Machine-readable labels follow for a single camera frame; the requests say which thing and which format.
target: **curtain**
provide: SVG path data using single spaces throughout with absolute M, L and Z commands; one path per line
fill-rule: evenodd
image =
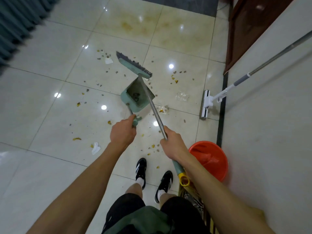
M 0 0 L 0 65 L 46 17 L 57 0 Z

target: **black sneaker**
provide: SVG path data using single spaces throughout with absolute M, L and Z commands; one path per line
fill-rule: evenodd
M 159 190 L 164 190 L 166 193 L 168 192 L 168 190 L 170 189 L 172 182 L 174 180 L 174 176 L 172 174 L 171 171 L 166 171 L 165 174 L 163 175 L 160 185 L 158 186 L 158 189 L 156 191 L 156 195 L 155 195 L 155 202 L 159 204 L 159 200 L 158 200 L 158 191 Z
M 142 178 L 144 180 L 144 185 L 142 186 L 142 190 L 144 190 L 145 188 L 145 171 L 146 171 L 146 167 L 147 167 L 147 162 L 145 158 L 140 158 L 140 160 L 137 163 L 137 167 L 135 169 L 135 180 L 137 180 L 139 177 Z

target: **mop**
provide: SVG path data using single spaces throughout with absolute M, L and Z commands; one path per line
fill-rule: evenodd
M 217 99 L 218 103 L 222 102 L 222 99 L 227 96 L 227 93 L 228 93 L 229 90 L 231 90 L 234 87 L 238 86 L 239 84 L 244 82 L 246 79 L 249 79 L 252 75 L 257 73 L 259 70 L 261 70 L 262 68 L 266 67 L 268 64 L 270 64 L 271 62 L 275 61 L 276 59 L 278 59 L 279 57 L 281 57 L 285 53 L 287 53 L 287 52 L 291 51 L 292 49 L 294 49 L 295 47 L 299 46 L 300 44 L 302 44 L 303 42 L 308 40 L 310 37 L 312 37 L 312 31 L 308 32 L 303 37 L 301 37 L 297 41 L 295 41 L 292 44 L 290 44 L 288 47 L 286 47 L 285 49 L 280 51 L 278 54 L 276 54 L 275 56 L 273 56 L 272 58 L 267 60 L 265 63 L 263 63 L 262 65 L 260 65 L 256 69 L 254 69 L 253 71 L 248 72 L 243 77 L 239 78 L 232 85 L 228 86 L 226 89 L 224 89 L 223 91 L 221 91 L 217 95 L 211 96 L 209 90 L 204 90 L 204 93 L 203 93 L 203 96 L 202 96 L 202 103 L 201 103 L 199 117 L 201 119 L 203 119 L 203 120 L 208 118 L 208 109 L 209 109 L 209 107 L 213 106 L 213 101 L 214 100 Z
M 121 100 L 127 105 L 131 114 L 133 114 L 133 112 L 139 112 L 145 106 L 150 104 L 160 127 L 161 133 L 164 139 L 167 140 L 168 137 L 164 130 L 163 123 L 153 103 L 155 95 L 146 86 L 143 80 L 143 78 L 151 78 L 153 74 L 146 70 L 144 67 L 142 67 L 139 63 L 131 61 L 127 56 L 123 55 L 122 53 L 116 52 L 116 55 L 121 64 L 123 64 L 133 73 L 138 75 L 138 77 L 121 93 Z M 135 118 L 132 125 L 137 126 L 140 119 L 141 118 Z M 184 168 L 177 161 L 172 160 L 172 162 L 179 177 L 180 184 L 184 187 L 188 186 L 190 184 L 190 180 L 186 176 Z

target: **hand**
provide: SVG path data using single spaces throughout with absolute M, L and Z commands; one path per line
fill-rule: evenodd
M 164 126 L 164 129 L 167 133 L 168 140 L 166 141 L 165 139 L 162 139 L 160 144 L 167 157 L 179 162 L 181 159 L 184 159 L 185 156 L 189 156 L 190 153 L 188 152 L 181 135 L 170 130 L 167 126 Z
M 110 136 L 112 143 L 126 149 L 133 142 L 136 136 L 136 128 L 132 127 L 135 117 L 136 115 L 132 114 L 128 119 L 121 120 L 113 125 Z

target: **white sock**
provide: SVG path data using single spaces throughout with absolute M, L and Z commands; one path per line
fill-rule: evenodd
M 162 194 L 166 193 L 164 190 L 159 190 L 158 193 L 157 193 L 157 198 L 158 198 L 158 201 L 160 200 L 160 197 L 162 196 Z
M 142 188 L 144 185 L 144 180 L 141 177 L 138 177 L 138 179 L 135 181 L 135 183 L 138 183 Z

